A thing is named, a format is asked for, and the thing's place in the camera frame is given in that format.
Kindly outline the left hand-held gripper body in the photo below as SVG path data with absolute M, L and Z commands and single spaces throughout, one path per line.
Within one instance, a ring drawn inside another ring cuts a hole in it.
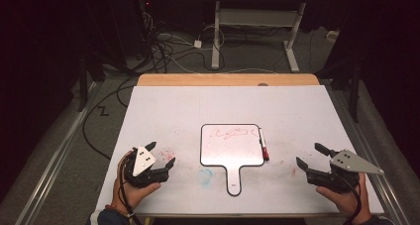
M 155 182 L 166 182 L 169 178 L 168 173 L 155 173 L 152 169 L 156 161 L 157 159 L 145 147 L 134 149 L 126 161 L 125 180 L 137 188 L 143 188 Z

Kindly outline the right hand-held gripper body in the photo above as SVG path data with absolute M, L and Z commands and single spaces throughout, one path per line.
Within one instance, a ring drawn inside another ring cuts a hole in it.
M 360 172 L 384 175 L 383 169 L 347 149 L 337 152 L 333 158 L 330 157 L 330 169 L 324 172 L 308 167 L 307 182 L 327 187 L 337 193 L 347 193 L 359 184 Z

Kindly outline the white marker with red cap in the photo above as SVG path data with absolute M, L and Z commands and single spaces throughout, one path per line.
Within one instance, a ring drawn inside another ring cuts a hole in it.
M 269 161 L 269 154 L 268 154 L 268 151 L 266 149 L 265 137 L 264 137 L 264 133 L 263 133 L 262 128 L 259 128 L 259 133 L 260 133 L 260 141 L 261 141 L 261 145 L 262 145 L 262 157 L 263 157 L 265 162 L 268 162 Z

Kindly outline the small whiteboard with handle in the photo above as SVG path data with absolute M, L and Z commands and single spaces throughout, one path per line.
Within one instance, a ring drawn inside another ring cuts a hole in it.
M 256 124 L 205 124 L 201 127 L 200 163 L 226 171 L 227 191 L 242 192 L 241 168 L 264 163 L 260 127 Z

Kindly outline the person's left hand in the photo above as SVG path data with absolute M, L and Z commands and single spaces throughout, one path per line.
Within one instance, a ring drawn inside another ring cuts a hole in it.
M 160 188 L 160 183 L 155 182 L 144 188 L 137 188 L 126 183 L 123 177 L 123 169 L 126 157 L 131 153 L 129 151 L 118 162 L 117 177 L 114 181 L 112 201 L 109 206 L 123 215 L 130 213 L 129 208 L 136 209 L 139 204 L 150 194 Z

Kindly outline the person's right hand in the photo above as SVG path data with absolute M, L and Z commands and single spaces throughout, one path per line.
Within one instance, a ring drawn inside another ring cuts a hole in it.
M 357 199 L 352 192 L 336 193 L 323 186 L 318 186 L 316 188 L 316 191 L 333 202 L 339 212 L 352 224 L 365 222 L 372 217 L 369 210 L 366 175 L 360 172 L 359 177 L 360 182 L 356 187 L 356 193 L 359 195 L 360 199 Z

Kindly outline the large white table sheet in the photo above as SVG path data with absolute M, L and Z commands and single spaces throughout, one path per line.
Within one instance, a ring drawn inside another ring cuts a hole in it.
M 266 141 L 268 162 L 241 169 L 242 191 L 227 191 L 226 171 L 200 162 L 205 124 L 255 124 Z M 138 208 L 152 216 L 333 215 L 335 205 L 319 195 L 297 166 L 302 159 L 326 171 L 329 149 L 353 145 L 326 88 L 316 86 L 137 86 L 97 202 L 112 199 L 118 161 L 133 147 L 155 143 L 157 165 L 174 161 L 169 179 Z

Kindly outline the aluminium floor rail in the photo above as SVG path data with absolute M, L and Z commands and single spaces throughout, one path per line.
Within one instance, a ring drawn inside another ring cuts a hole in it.
M 101 86 L 101 83 L 92 82 L 88 87 L 87 101 L 84 105 L 81 108 L 76 105 L 74 110 L 69 111 L 64 133 L 54 148 L 53 154 L 47 159 L 47 165 L 14 225 L 33 225 L 35 223 L 71 150 L 76 132 L 86 118 L 88 109 L 98 95 Z
M 368 176 L 385 215 L 396 225 L 413 225 L 408 192 L 417 185 L 416 174 L 396 146 L 364 85 L 359 89 L 357 119 L 350 113 L 350 91 L 327 90 L 358 154 L 384 170 L 384 175 Z

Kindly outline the white desk frame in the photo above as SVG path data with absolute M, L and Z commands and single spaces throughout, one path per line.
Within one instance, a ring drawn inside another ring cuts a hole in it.
M 214 40 L 212 47 L 212 69 L 220 69 L 222 40 L 222 26 L 251 26 L 251 27 L 276 27 L 290 28 L 290 36 L 287 41 L 283 41 L 283 51 L 286 56 L 288 65 L 292 72 L 299 72 L 298 63 L 296 61 L 293 45 L 297 36 L 301 20 L 304 15 L 306 1 L 300 1 L 296 10 L 258 10 L 255 8 L 222 8 L 221 1 L 215 2 L 214 13 Z

